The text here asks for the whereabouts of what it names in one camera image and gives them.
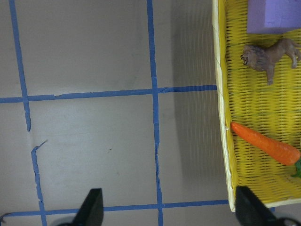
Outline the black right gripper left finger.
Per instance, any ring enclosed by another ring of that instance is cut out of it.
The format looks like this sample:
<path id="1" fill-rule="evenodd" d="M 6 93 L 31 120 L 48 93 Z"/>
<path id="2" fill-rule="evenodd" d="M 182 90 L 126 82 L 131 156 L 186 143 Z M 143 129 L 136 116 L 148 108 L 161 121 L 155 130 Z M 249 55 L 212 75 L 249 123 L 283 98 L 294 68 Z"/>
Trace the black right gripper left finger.
<path id="1" fill-rule="evenodd" d="M 101 226 L 104 218 L 103 193 L 101 188 L 93 188 L 81 205 L 71 226 Z"/>

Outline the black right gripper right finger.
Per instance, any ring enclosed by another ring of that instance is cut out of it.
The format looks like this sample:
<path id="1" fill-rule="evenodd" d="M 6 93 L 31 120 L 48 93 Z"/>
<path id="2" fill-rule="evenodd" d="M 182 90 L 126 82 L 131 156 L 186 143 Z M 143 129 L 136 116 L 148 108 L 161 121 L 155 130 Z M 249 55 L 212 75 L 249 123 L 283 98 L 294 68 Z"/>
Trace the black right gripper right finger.
<path id="1" fill-rule="evenodd" d="M 236 187 L 235 214 L 241 226 L 285 226 L 247 186 Z"/>

